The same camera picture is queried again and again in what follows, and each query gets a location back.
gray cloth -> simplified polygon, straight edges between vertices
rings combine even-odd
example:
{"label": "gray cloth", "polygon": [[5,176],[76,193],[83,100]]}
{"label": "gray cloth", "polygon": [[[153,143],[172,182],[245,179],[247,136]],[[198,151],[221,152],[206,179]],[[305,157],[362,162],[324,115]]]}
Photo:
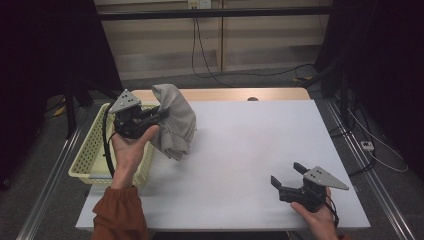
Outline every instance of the gray cloth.
{"label": "gray cloth", "polygon": [[152,91],[160,102],[159,110],[169,108],[169,116],[159,122],[159,133],[150,142],[169,158],[179,161],[184,154],[190,154],[196,114],[174,85],[154,85]]}

person's right hand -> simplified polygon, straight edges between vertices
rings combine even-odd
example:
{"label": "person's right hand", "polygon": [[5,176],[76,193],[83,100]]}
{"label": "person's right hand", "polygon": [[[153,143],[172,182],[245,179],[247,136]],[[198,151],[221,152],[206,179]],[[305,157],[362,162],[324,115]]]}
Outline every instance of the person's right hand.
{"label": "person's right hand", "polygon": [[[331,197],[328,187],[327,196]],[[327,203],[331,205],[329,198],[327,198]],[[297,202],[290,203],[290,206],[305,219],[317,240],[338,239],[333,214],[326,206],[322,205],[316,213],[309,212]]]}

rust-colored shirt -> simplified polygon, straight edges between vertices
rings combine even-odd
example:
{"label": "rust-colored shirt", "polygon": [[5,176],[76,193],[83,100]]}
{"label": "rust-colored shirt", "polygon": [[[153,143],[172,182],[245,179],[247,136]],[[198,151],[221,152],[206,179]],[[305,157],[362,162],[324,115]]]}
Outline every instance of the rust-colored shirt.
{"label": "rust-colored shirt", "polygon": [[[128,189],[106,188],[104,196],[96,204],[93,212],[94,240],[147,240],[148,230],[141,200],[136,187]],[[340,236],[340,240],[351,240]]]}

hand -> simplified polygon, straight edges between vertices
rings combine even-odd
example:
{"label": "hand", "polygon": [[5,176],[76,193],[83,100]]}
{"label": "hand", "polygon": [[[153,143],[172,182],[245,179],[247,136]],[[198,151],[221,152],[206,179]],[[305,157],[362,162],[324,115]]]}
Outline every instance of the hand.
{"label": "hand", "polygon": [[[327,196],[331,197],[328,187]],[[327,198],[327,203],[331,206],[329,198]],[[297,202],[292,202],[290,206],[305,219],[317,240],[338,239],[333,214],[326,206],[321,206],[316,213],[309,212]]]}
{"label": "hand", "polygon": [[116,157],[116,170],[112,180],[112,189],[130,188],[134,174],[144,155],[144,146],[158,132],[159,126],[151,126],[139,139],[123,138],[119,134],[112,137]]}

horizontal black bar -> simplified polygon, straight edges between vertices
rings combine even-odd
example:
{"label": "horizontal black bar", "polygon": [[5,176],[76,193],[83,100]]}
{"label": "horizontal black bar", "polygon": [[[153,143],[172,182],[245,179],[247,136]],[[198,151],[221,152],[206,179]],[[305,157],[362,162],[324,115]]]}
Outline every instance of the horizontal black bar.
{"label": "horizontal black bar", "polygon": [[146,12],[101,12],[98,14],[49,14],[48,18],[71,18],[73,20],[137,20],[137,19],[170,19],[170,18],[213,18],[213,17],[255,17],[255,16],[295,16],[326,15],[358,10],[357,7],[295,7],[295,8],[258,8],[258,9],[197,9],[168,10]]}

